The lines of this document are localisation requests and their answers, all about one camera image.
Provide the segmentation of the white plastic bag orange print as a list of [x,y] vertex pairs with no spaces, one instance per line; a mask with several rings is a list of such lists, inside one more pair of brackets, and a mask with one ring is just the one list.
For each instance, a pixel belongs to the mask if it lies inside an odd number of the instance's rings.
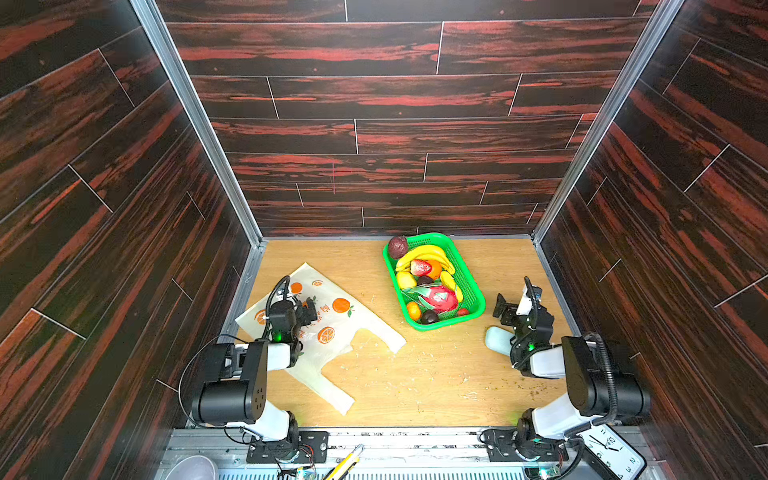
[[289,295],[314,302],[318,319],[299,331],[303,345],[297,364],[287,373],[345,415],[354,399],[322,374],[336,357],[352,351],[356,333],[365,329],[381,339],[392,353],[406,340],[370,309],[319,271],[304,263],[290,274]]

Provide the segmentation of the pink dragon fruit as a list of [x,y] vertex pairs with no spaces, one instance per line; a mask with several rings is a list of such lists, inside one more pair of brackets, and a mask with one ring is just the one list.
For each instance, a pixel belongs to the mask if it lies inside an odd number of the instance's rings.
[[456,293],[442,285],[417,286],[412,291],[413,297],[422,306],[438,314],[455,311],[459,308]]

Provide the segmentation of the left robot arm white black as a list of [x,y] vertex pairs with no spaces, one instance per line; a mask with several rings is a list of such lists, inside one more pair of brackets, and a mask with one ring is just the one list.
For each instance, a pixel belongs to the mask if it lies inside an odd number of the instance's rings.
[[300,330],[318,319],[315,302],[289,296],[268,302],[266,336],[243,345],[206,343],[185,366],[198,363],[187,386],[179,387],[182,412],[195,426],[224,432],[240,429],[255,463],[293,462],[302,456],[295,416],[267,400],[270,371],[294,367],[302,354]]

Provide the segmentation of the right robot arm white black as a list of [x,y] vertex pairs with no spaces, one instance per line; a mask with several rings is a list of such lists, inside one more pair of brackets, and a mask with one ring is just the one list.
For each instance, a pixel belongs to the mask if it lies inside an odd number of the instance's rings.
[[651,394],[618,344],[597,333],[552,341],[554,316],[540,304],[540,289],[525,289],[517,303],[496,297],[492,316],[501,327],[486,331],[486,346],[509,358],[521,375],[565,380],[566,393],[544,407],[530,408],[506,440],[492,438],[501,455],[525,461],[566,459],[565,444],[576,434],[649,413]]

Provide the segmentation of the small yellow banana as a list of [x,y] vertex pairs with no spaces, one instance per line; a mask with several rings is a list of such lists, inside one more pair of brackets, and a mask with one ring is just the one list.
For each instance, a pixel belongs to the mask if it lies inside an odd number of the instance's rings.
[[442,271],[440,274],[440,281],[444,287],[447,287],[454,292],[456,299],[459,303],[464,300],[464,295],[461,288],[458,286],[454,277],[448,271]]

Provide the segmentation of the green plastic basket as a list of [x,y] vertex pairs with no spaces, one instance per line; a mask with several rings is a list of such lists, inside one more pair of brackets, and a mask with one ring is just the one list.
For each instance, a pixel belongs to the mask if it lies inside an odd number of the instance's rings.
[[[461,288],[464,295],[464,300],[461,303],[459,303],[459,308],[457,310],[443,313],[443,314],[437,313],[439,315],[440,321],[435,324],[422,325],[420,322],[415,322],[411,320],[407,314],[406,305],[408,302],[419,303],[418,301],[415,300],[412,294],[413,289],[416,288],[417,286],[408,290],[399,289],[396,282],[396,273],[399,271],[395,270],[396,262],[398,260],[392,259],[388,255],[387,245],[385,245],[382,249],[381,255],[384,259],[384,263],[388,270],[391,283],[395,290],[397,301],[399,302],[399,306],[402,311],[402,315],[404,319],[407,321],[407,323],[413,329],[419,332],[433,331],[436,329],[453,326],[463,322],[474,320],[485,313],[485,310],[486,310],[485,297],[481,292],[473,275],[471,274],[469,268],[467,267],[462,255],[458,251],[455,243],[448,236],[443,235],[441,233],[425,233],[425,234],[407,237],[407,239],[409,244],[409,251],[421,245],[435,245],[442,248],[447,254],[448,259],[453,263],[454,267],[456,268],[456,273],[451,275],[456,280],[458,286]],[[431,284],[421,285],[421,286],[439,286],[439,285],[442,285],[441,281],[435,280]],[[430,310],[425,308],[421,304],[420,306],[421,306],[422,313],[425,310]]]

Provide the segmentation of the dark purple fruit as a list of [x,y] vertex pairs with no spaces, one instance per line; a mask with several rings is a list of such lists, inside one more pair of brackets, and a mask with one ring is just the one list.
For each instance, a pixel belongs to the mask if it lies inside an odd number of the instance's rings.
[[422,325],[432,325],[440,321],[439,315],[433,310],[425,310],[419,319]]

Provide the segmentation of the orange tangerine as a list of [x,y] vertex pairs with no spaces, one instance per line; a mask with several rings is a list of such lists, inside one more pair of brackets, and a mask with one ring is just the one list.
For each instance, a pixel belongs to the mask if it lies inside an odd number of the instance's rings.
[[436,260],[428,260],[427,263],[430,265],[430,271],[427,273],[427,276],[432,280],[438,280],[443,271],[442,264]]

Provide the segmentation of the small orange fruit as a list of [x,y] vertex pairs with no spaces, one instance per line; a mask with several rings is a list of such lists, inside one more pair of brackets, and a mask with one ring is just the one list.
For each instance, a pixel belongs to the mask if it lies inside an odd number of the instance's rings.
[[406,310],[409,318],[415,322],[419,322],[422,317],[421,306],[417,302],[408,302]]

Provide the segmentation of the yellow banana bunch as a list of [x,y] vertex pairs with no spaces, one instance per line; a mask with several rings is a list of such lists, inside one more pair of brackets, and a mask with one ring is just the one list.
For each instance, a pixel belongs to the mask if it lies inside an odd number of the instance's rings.
[[456,268],[448,259],[445,251],[435,245],[421,245],[413,248],[396,262],[395,270],[404,271],[413,260],[435,260],[450,274],[456,273]]

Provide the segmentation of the yellow lemon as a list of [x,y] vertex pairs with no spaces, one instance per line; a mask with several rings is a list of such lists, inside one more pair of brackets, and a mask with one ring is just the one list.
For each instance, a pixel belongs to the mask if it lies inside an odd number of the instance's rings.
[[397,272],[396,282],[400,290],[408,290],[418,285],[417,279],[409,271]]

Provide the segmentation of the purple passion fruit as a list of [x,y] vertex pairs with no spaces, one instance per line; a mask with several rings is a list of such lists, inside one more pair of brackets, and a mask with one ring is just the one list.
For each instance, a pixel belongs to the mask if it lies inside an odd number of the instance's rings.
[[404,257],[409,251],[408,239],[405,236],[392,237],[387,245],[388,255],[395,260]]

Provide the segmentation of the black white clock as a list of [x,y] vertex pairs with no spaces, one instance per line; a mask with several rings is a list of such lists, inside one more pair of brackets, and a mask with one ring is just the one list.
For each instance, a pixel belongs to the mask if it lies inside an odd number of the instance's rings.
[[646,459],[610,425],[594,426],[577,436],[583,441],[583,460],[601,479],[635,480],[646,469]]

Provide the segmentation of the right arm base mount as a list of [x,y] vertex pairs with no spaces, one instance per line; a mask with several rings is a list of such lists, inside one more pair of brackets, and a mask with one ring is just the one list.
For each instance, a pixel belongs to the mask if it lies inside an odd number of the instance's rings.
[[490,462],[564,462],[569,459],[562,441],[527,438],[517,429],[488,428],[477,435]]

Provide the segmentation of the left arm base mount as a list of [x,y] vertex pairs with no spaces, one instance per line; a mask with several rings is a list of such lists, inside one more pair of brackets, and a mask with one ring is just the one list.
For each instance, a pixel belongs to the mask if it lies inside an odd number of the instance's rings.
[[283,440],[253,440],[248,446],[246,463],[255,465],[325,463],[329,437],[328,431],[297,430],[290,431]]

